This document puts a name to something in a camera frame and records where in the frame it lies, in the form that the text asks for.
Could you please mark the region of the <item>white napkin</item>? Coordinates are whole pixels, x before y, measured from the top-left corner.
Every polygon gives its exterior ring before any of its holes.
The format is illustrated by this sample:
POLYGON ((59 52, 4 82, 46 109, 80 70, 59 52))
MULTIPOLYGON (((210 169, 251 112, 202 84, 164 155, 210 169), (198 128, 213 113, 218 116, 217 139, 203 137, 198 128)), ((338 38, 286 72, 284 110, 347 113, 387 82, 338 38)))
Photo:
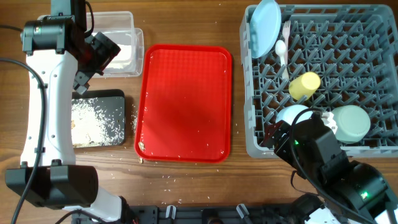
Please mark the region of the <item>white napkin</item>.
POLYGON ((130 45, 118 44, 121 51, 112 59, 106 67, 107 69, 123 69, 132 62, 132 48, 130 45))

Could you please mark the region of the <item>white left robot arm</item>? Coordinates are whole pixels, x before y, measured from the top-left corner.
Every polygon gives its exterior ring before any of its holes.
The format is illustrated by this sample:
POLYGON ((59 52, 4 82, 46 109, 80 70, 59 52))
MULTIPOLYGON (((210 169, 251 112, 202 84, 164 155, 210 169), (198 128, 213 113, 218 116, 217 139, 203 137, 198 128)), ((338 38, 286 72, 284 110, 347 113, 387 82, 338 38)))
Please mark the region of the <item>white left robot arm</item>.
POLYGON ((99 223, 134 223, 126 200, 101 188, 92 166, 76 163, 72 144, 72 94, 84 93, 119 53, 117 44, 94 32, 86 1, 52 1, 51 13, 21 29, 21 67, 30 78, 27 137, 6 185, 35 207, 82 214, 99 223))

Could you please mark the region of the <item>yellow cup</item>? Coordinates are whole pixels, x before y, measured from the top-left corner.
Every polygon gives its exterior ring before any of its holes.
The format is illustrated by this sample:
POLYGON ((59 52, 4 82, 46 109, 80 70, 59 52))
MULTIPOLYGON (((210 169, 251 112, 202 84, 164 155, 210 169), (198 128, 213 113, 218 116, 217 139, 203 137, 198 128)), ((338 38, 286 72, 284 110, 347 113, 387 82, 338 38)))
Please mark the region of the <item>yellow cup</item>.
POLYGON ((308 100, 320 87, 320 76, 314 72, 307 72, 292 80, 289 85, 289 93, 295 100, 306 97, 308 100))

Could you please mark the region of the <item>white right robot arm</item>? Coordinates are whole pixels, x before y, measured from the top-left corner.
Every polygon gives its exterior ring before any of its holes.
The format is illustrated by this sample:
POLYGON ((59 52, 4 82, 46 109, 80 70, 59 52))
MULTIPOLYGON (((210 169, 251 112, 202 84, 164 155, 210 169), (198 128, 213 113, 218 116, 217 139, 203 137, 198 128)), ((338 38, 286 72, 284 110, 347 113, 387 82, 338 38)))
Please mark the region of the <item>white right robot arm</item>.
POLYGON ((279 121, 265 130, 263 146, 308 180, 334 211, 360 223, 385 213, 397 223, 397 195, 373 166, 349 160, 334 132, 317 114, 299 123, 279 121))

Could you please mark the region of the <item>white plastic fork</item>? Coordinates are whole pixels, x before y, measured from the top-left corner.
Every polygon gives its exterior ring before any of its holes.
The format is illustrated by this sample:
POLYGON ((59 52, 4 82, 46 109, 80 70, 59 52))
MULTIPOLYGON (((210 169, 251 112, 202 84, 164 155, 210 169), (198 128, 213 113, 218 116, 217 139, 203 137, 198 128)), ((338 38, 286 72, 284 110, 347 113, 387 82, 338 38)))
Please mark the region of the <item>white plastic fork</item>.
POLYGON ((284 44, 286 46, 286 51, 284 54, 284 59, 286 64, 288 64, 288 52, 289 52, 289 37, 290 37, 290 21, 285 21, 283 29, 282 29, 282 36, 284 38, 284 44))

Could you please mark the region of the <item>green bowl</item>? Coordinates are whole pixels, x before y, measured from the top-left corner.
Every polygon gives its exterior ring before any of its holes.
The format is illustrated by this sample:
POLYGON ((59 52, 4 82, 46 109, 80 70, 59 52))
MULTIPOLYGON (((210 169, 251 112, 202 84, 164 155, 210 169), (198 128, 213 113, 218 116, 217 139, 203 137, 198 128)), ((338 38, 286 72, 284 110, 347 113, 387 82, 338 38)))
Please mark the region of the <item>green bowl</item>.
POLYGON ((371 127, 367 112, 355 105, 340 106, 331 111, 338 127, 335 136, 346 144, 362 140, 371 127))

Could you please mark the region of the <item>white plastic spoon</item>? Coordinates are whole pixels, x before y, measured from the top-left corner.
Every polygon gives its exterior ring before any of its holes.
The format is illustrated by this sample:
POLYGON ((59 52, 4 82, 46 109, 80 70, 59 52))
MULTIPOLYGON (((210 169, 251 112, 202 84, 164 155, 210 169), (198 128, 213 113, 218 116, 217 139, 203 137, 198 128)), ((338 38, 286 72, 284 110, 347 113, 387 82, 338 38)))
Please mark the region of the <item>white plastic spoon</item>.
POLYGON ((287 71, 287 61, 285 59, 285 53, 287 52, 287 47, 282 40, 278 40, 275 43, 275 52, 277 56, 280 58, 280 64, 282 66, 285 66, 285 68, 283 69, 282 78, 288 80, 289 73, 287 71))

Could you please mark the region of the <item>light blue bowl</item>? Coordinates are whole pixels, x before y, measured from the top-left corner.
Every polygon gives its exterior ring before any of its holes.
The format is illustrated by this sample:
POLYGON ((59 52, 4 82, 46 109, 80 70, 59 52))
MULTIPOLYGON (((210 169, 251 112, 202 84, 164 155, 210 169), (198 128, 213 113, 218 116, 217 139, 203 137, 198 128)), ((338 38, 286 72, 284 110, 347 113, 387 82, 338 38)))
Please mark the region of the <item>light blue bowl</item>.
MULTIPOLYGON (((278 113, 278 115, 276 116, 275 122, 278 123, 279 121, 285 121, 286 123, 291 125, 293 123, 293 120, 295 119, 295 117, 301 111, 303 111, 305 109, 308 109, 308 107, 305 105, 292 105, 292 106, 285 107, 278 113)), ((299 117, 299 119, 297 120, 297 123, 300 123, 302 121, 310 119, 311 115, 312 115, 311 111, 304 113, 303 115, 301 115, 299 117)))

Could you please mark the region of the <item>light blue plate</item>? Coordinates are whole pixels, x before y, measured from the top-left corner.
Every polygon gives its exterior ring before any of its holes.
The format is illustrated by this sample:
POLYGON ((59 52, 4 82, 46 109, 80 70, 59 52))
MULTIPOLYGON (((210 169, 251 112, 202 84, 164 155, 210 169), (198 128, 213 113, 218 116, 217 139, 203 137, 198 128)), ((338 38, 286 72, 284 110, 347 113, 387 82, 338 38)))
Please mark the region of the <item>light blue plate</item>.
POLYGON ((249 22, 252 58, 260 58, 270 52, 278 38, 280 25, 281 10, 277 2, 262 0, 249 22))

